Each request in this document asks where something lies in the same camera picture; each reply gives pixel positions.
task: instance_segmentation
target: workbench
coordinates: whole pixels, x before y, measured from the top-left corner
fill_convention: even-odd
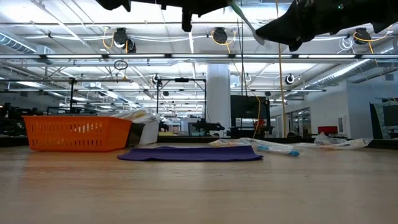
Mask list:
[[[398,151],[260,152],[254,162],[117,160],[123,153],[0,149],[0,223],[398,220]]]

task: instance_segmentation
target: purple cloth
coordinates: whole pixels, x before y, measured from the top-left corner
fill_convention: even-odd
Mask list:
[[[254,153],[251,146],[176,148],[158,147],[155,149],[131,149],[129,153],[118,156],[129,161],[209,161],[233,162],[256,161],[262,156]]]

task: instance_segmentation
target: white pillar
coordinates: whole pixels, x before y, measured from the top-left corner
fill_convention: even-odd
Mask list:
[[[207,65],[207,113],[208,123],[220,123],[225,130],[218,133],[223,137],[231,127],[231,91],[228,64]]]

